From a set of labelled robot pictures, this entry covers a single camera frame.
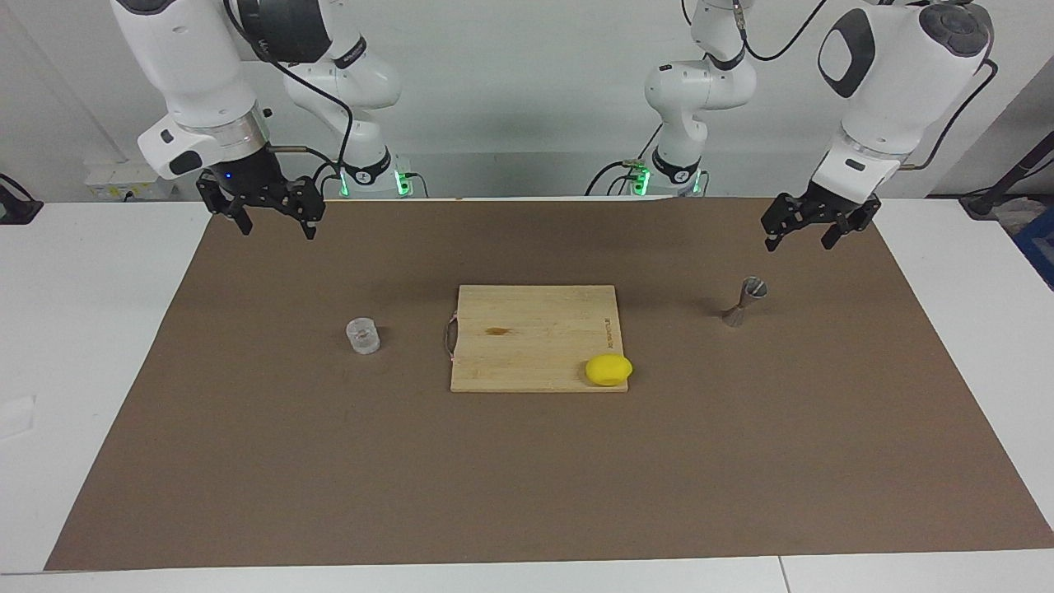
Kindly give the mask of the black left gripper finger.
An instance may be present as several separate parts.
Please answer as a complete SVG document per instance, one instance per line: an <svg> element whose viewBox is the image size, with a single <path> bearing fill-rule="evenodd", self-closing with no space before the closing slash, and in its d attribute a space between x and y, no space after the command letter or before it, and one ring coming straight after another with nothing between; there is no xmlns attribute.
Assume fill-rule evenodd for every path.
<svg viewBox="0 0 1054 593"><path fill-rule="evenodd" d="M814 224L816 202L795 196L776 196L760 219L767 233L764 241L767 251L774 252L788 234Z"/></svg>
<svg viewBox="0 0 1054 593"><path fill-rule="evenodd" d="M825 250L835 248L841 237L853 232L865 231L873 221L874 215L881 205L861 205L851 211L848 214L837 213L835 222L822 236L822 246Z"/></svg>

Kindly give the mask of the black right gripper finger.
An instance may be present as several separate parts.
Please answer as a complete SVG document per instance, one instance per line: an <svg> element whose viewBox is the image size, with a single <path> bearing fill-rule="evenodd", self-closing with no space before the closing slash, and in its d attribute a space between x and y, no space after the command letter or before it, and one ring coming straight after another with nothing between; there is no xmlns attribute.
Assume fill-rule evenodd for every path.
<svg viewBox="0 0 1054 593"><path fill-rule="evenodd" d="M307 240L315 239L326 202L311 177L297 177L278 190L277 210L300 224Z"/></svg>
<svg viewBox="0 0 1054 593"><path fill-rule="evenodd" d="M212 174L200 174L196 180L196 187L209 213L230 219L240 229L242 236L248 236L252 232L253 224L249 215L245 213L243 203L227 195Z"/></svg>

